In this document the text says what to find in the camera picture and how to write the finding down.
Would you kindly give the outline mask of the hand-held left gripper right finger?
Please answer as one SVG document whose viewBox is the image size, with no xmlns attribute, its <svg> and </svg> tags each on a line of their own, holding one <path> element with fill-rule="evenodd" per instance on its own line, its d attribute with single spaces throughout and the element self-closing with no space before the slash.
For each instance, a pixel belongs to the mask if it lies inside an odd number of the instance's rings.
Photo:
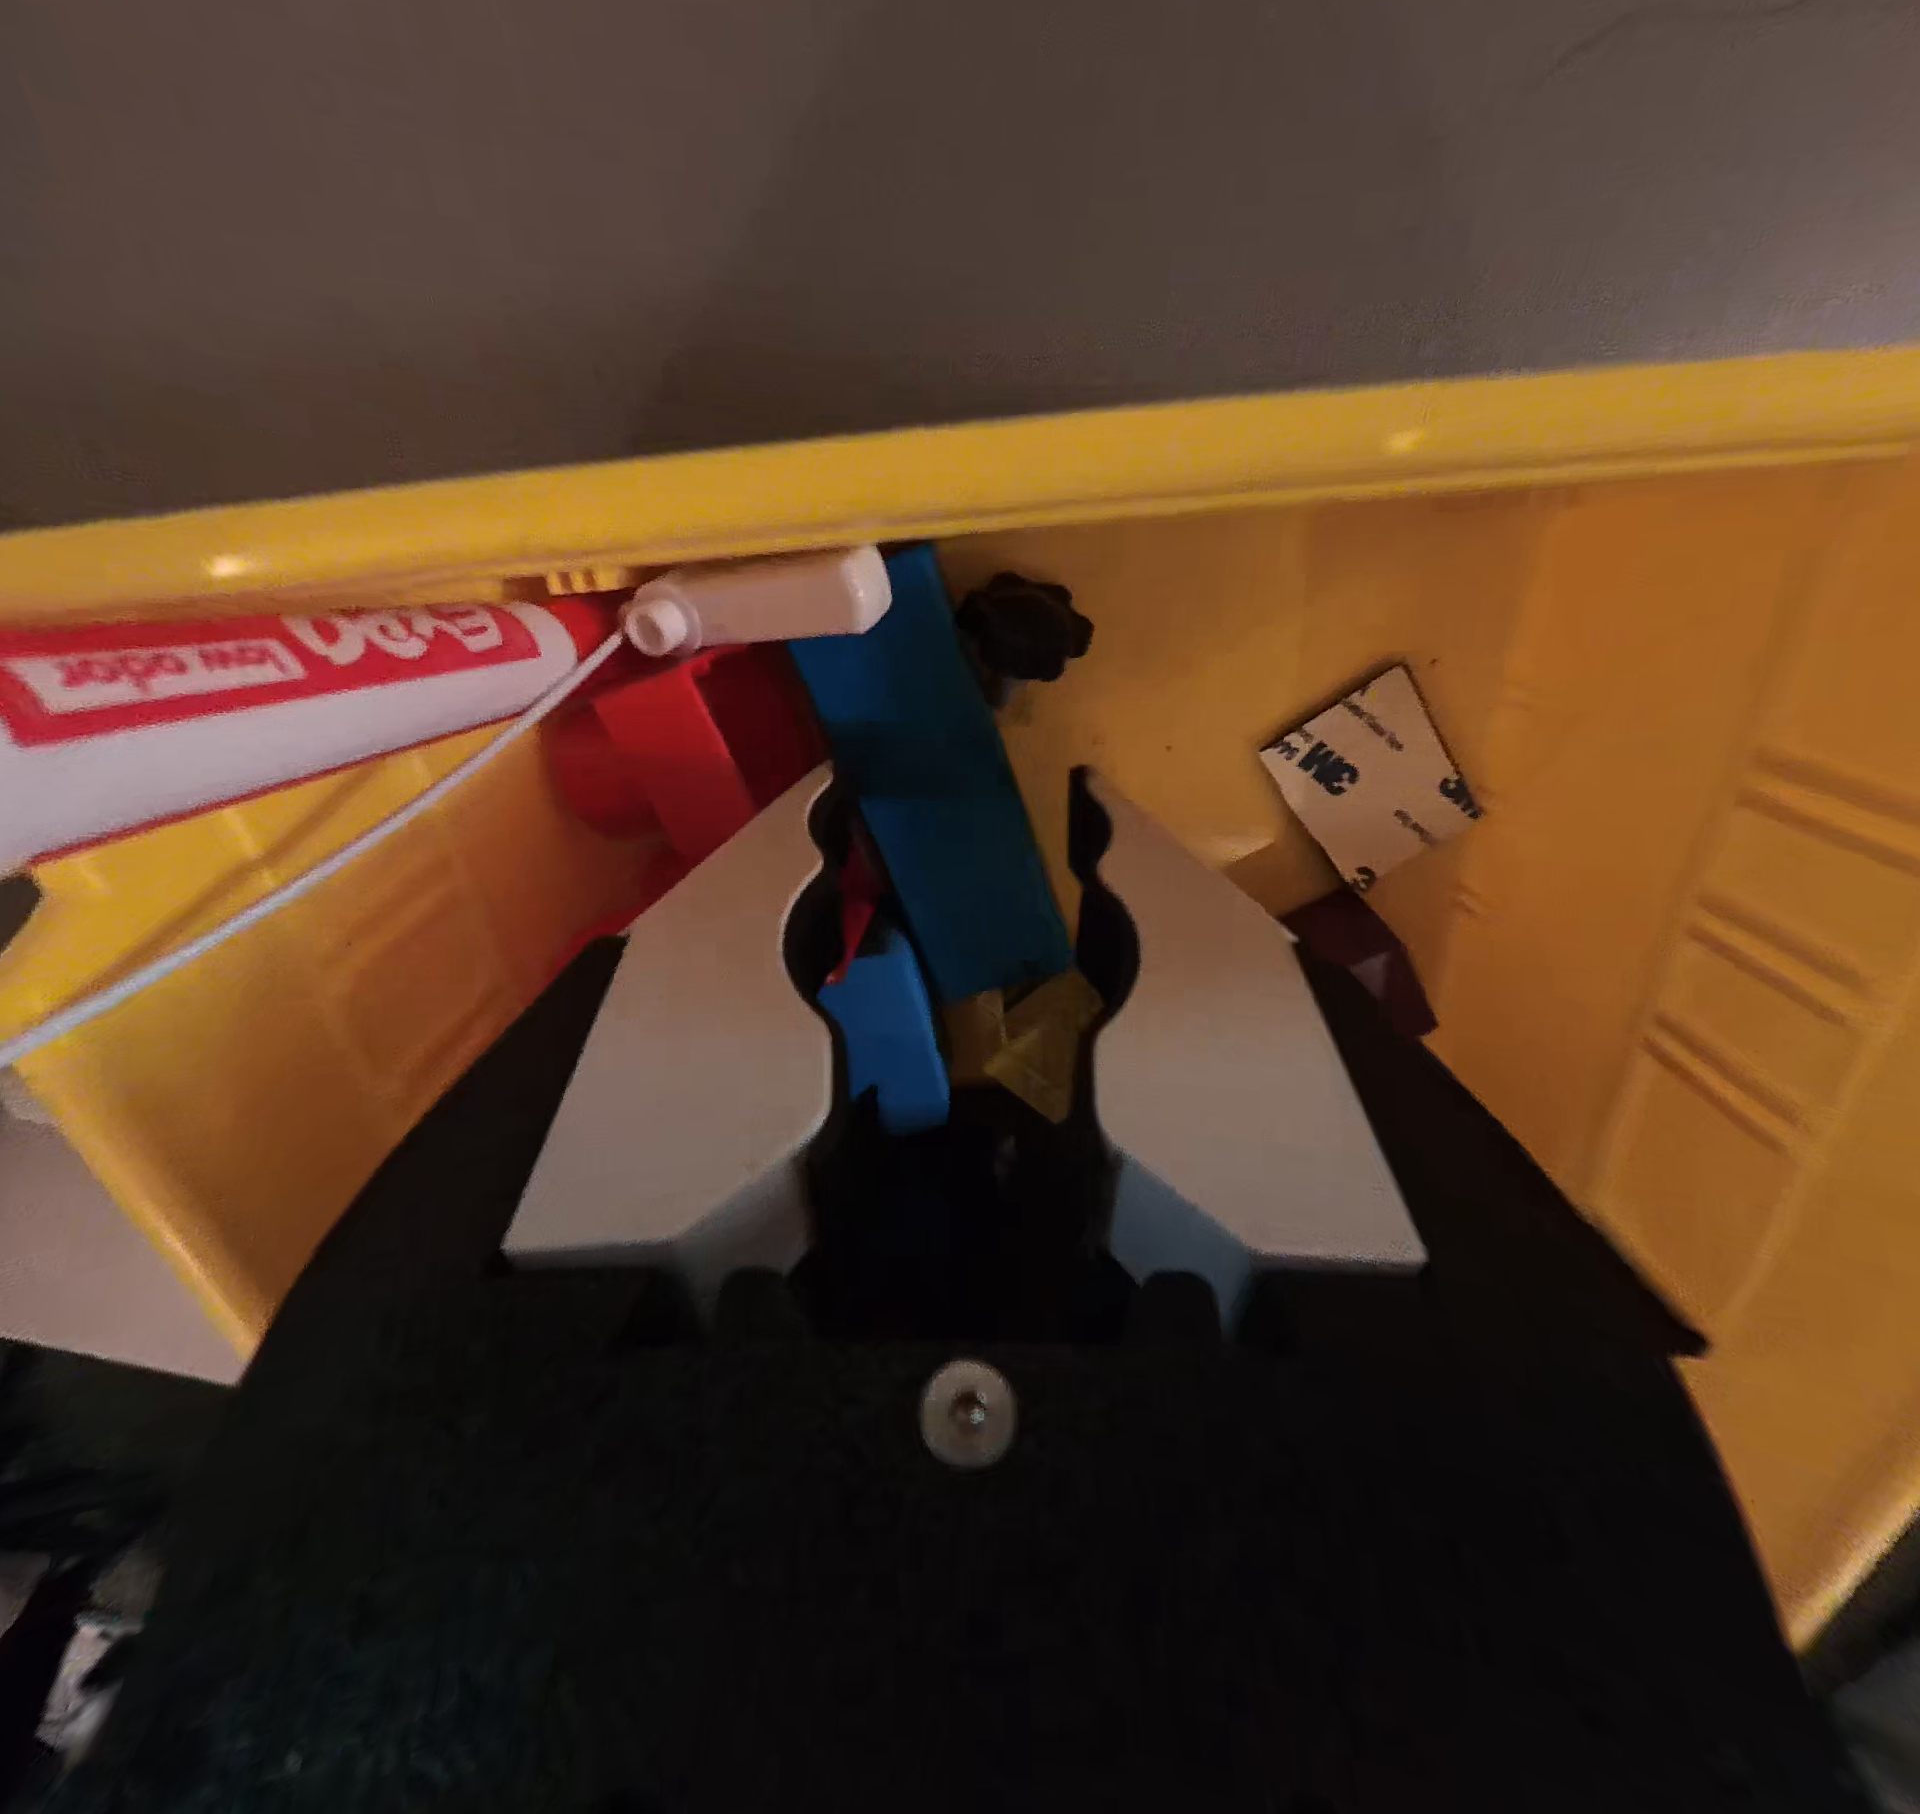
<svg viewBox="0 0 1920 1814">
<path fill-rule="evenodd" d="M 1106 1250 L 1241 1308 L 1264 1275 L 1415 1278 L 1427 1247 L 1296 943 L 1096 772 L 1072 776 L 1078 1100 L 1112 1174 Z"/>
</svg>

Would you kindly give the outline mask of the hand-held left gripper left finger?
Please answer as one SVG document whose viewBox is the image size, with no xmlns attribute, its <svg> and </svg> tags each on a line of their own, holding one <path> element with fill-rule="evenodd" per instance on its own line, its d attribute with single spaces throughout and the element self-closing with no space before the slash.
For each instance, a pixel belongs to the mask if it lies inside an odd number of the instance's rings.
<svg viewBox="0 0 1920 1814">
<path fill-rule="evenodd" d="M 721 1288 L 802 1263 L 833 1045 L 784 935 L 826 873 L 811 818 L 830 778 L 802 776 L 630 926 L 504 1233 L 511 1266 Z"/>
</svg>

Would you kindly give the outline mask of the red toy brick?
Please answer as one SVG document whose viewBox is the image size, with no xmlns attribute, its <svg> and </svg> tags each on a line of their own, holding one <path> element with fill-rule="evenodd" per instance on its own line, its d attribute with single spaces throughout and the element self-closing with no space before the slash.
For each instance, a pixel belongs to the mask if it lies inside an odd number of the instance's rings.
<svg viewBox="0 0 1920 1814">
<path fill-rule="evenodd" d="M 630 846 L 599 934 L 626 929 L 829 758 L 784 646 L 605 669 L 540 741 L 565 809 Z"/>
</svg>

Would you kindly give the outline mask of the blue rectangular block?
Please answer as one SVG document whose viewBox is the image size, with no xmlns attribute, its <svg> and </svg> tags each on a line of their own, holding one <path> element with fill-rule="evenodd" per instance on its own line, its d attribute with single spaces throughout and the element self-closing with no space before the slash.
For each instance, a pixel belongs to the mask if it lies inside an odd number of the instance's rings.
<svg viewBox="0 0 1920 1814">
<path fill-rule="evenodd" d="M 789 655 L 940 1005 L 1068 971 L 1065 917 L 931 548 L 885 557 L 888 616 Z"/>
</svg>

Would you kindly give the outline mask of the yellow plastic bin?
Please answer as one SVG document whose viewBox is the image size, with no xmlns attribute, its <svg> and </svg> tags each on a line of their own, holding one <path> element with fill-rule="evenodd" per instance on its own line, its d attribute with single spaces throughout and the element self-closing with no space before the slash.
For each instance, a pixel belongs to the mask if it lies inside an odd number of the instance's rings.
<svg viewBox="0 0 1920 1814">
<path fill-rule="evenodd" d="M 1378 911 L 1439 1060 L 1710 1340 L 1685 1379 L 1789 1640 L 1917 1513 L 1917 349 L 1360 386 L 3 534 L 3 626 L 626 588 L 943 543 L 1093 656 L 1006 748 L 1063 914 L 1093 766 L 1271 911 L 1261 744 L 1403 663 L 1480 822 Z M 38 870 L 3 1040 L 385 821 L 486 735 Z M 639 883 L 529 744 L 25 1069 L 240 1351 L 378 1152 Z"/>
</svg>

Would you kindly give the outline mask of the dark red plastic piece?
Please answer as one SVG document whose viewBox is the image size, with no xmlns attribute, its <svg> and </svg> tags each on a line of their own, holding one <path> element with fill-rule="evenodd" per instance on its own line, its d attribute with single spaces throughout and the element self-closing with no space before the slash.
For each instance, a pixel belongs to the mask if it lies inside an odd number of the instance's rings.
<svg viewBox="0 0 1920 1814">
<path fill-rule="evenodd" d="M 1439 1029 L 1408 945 L 1360 891 L 1326 891 L 1279 922 L 1305 953 L 1348 971 L 1396 1035 L 1427 1040 Z"/>
</svg>

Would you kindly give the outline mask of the yellow triangular plastic piece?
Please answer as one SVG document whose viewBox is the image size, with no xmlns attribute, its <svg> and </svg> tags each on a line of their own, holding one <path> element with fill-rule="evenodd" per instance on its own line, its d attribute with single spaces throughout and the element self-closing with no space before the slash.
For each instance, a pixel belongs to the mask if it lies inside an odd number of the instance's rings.
<svg viewBox="0 0 1920 1814">
<path fill-rule="evenodd" d="M 997 1087 L 1063 1127 L 1075 1113 L 1081 1052 L 1099 1018 L 1101 996 L 1078 969 L 949 1002 L 937 1014 L 946 1076 L 955 1087 Z"/>
</svg>

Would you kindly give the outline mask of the small blue plastic piece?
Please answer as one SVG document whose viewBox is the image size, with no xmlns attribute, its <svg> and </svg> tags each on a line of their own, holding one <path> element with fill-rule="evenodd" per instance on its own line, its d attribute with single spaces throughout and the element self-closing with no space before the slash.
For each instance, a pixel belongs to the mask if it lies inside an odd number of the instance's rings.
<svg viewBox="0 0 1920 1814">
<path fill-rule="evenodd" d="M 871 1106 L 881 1131 L 922 1135 L 949 1119 L 943 1040 L 914 945 L 876 923 L 871 943 L 819 989 L 841 1036 L 845 1095 Z"/>
</svg>

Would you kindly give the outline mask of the white adhesive tape square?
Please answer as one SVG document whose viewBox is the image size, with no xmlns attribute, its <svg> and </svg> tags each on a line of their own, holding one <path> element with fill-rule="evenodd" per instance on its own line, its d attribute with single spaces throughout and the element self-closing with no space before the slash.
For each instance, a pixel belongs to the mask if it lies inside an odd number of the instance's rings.
<svg viewBox="0 0 1920 1814">
<path fill-rule="evenodd" d="M 1357 895 L 1485 821 L 1403 663 L 1268 741 L 1259 763 Z"/>
</svg>

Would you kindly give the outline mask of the black knob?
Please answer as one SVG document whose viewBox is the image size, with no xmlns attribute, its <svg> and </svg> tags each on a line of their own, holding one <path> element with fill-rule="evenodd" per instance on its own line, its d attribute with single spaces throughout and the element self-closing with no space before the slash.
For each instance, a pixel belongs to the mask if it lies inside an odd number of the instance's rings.
<svg viewBox="0 0 1920 1814">
<path fill-rule="evenodd" d="M 1029 684 L 1053 684 L 1096 641 L 1096 625 L 1065 586 L 1000 571 L 971 588 L 952 625 L 974 678 L 1000 711 Z"/>
</svg>

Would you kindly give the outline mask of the white red whiteboard marker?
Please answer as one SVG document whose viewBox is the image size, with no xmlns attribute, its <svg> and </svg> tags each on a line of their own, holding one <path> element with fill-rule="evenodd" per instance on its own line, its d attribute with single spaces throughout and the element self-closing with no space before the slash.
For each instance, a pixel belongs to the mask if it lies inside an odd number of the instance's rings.
<svg viewBox="0 0 1920 1814">
<path fill-rule="evenodd" d="M 3 629 L 3 873 L 529 711 L 618 598 Z"/>
</svg>

